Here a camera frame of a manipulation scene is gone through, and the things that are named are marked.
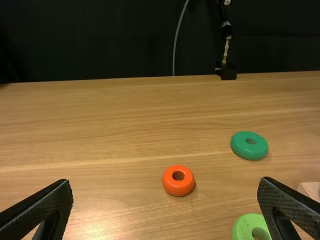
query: ring hole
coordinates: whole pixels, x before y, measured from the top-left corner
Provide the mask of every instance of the ring hole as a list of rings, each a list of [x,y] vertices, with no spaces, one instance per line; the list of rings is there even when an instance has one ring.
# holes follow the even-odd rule
[[[185,174],[182,171],[174,171],[172,173],[172,178],[176,181],[182,181],[185,179]]]
[[[256,141],[252,138],[246,138],[245,141],[248,143],[248,144],[256,144]]]
[[[252,237],[255,240],[271,240],[270,234],[263,228],[255,227],[252,230]]]

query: beige object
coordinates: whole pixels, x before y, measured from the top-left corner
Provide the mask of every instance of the beige object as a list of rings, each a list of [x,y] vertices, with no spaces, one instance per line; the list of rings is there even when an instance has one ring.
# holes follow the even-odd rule
[[[320,182],[302,182],[297,191],[320,203]]]
[[[266,138],[265,159],[232,152],[243,130]],[[237,217],[261,213],[262,177],[291,188],[318,179],[319,139],[318,71],[9,84],[0,211],[67,178],[64,240],[229,240]],[[171,165],[192,171],[192,193],[165,192]]]

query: light green ring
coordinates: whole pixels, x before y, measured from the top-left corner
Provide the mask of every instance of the light green ring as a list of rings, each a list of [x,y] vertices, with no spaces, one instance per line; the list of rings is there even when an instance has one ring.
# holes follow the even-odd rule
[[[240,216],[232,226],[232,240],[272,240],[265,218],[261,214],[248,213]]]

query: orange ring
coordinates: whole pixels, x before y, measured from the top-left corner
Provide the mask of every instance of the orange ring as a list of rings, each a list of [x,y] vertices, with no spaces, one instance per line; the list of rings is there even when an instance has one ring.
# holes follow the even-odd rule
[[[171,195],[181,197],[195,187],[195,178],[189,168],[181,165],[170,166],[162,176],[162,185]]]

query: textured rubber grip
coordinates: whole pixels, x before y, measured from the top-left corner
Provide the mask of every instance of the textured rubber grip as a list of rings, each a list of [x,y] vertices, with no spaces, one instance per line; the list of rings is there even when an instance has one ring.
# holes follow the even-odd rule
[[[272,240],[301,239],[290,220],[320,240],[320,203],[271,177],[261,179],[257,200]]]
[[[73,206],[69,180],[61,179],[0,213],[0,240],[61,240]]]

